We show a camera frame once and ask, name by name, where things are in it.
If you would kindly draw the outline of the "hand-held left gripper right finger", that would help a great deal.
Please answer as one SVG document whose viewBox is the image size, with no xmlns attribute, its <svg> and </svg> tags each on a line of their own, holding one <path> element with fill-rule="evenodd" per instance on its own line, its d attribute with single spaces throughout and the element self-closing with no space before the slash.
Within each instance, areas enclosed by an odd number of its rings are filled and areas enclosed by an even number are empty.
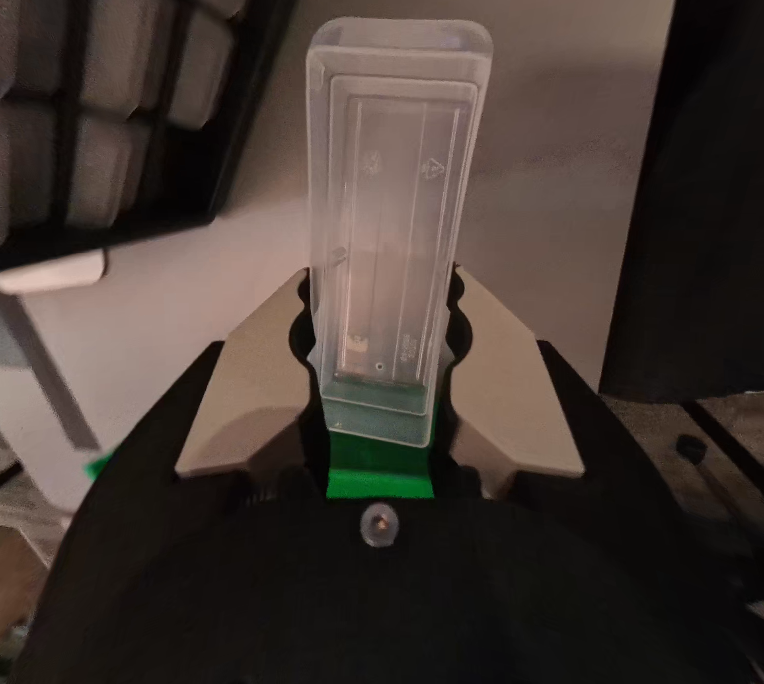
<svg viewBox="0 0 764 684">
<path fill-rule="evenodd" d="M 439 448 L 480 481 L 580 479 L 578 451 L 536 336 L 466 269 L 447 297 Z"/>
</svg>

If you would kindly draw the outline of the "clear plastic drawer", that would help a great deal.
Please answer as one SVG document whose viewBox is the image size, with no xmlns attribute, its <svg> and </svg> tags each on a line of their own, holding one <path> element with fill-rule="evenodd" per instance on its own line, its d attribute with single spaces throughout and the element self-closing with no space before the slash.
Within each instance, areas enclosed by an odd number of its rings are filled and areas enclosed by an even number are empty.
<svg viewBox="0 0 764 684">
<path fill-rule="evenodd" d="M 310 362 L 330 431 L 429 444 L 492 56 L 471 20 L 336 18 L 311 39 Z"/>
</svg>

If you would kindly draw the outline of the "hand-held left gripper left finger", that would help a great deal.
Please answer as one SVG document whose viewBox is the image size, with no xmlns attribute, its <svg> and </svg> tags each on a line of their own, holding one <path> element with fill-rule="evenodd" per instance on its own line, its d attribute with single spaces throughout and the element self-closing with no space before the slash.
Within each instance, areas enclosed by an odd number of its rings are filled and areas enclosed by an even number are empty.
<svg viewBox="0 0 764 684">
<path fill-rule="evenodd" d="M 309 372 L 290 346 L 304 311 L 298 270 L 224 341 L 175 465 L 182 479 L 245 471 L 276 479 L 304 465 L 299 417 L 310 400 Z"/>
</svg>

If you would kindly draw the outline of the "black drawer cabinet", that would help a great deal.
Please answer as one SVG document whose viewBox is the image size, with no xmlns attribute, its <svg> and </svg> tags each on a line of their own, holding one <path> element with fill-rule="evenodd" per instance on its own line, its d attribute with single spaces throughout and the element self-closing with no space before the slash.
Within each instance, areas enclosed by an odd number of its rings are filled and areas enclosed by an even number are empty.
<svg viewBox="0 0 764 684">
<path fill-rule="evenodd" d="M 234 37 L 230 63 L 217 109 L 210 121 L 197 131 L 167 123 L 180 50 L 188 34 L 193 6 L 193 0 L 180 0 L 170 41 L 169 66 L 160 90 L 160 109 L 146 115 L 152 135 L 138 201 L 107 229 L 78 229 L 66 224 L 75 112 L 82 110 L 76 93 L 82 84 L 84 28 L 90 0 L 72 0 L 71 3 L 64 52 L 64 66 L 70 70 L 71 77 L 64 82 L 62 97 L 54 96 L 55 108 L 62 111 L 63 116 L 56 135 L 53 214 L 43 225 L 12 229 L 1 239 L 2 270 L 106 250 L 210 224 L 224 206 L 232 187 L 296 0 L 247 0 L 242 12 L 225 22 Z"/>
</svg>

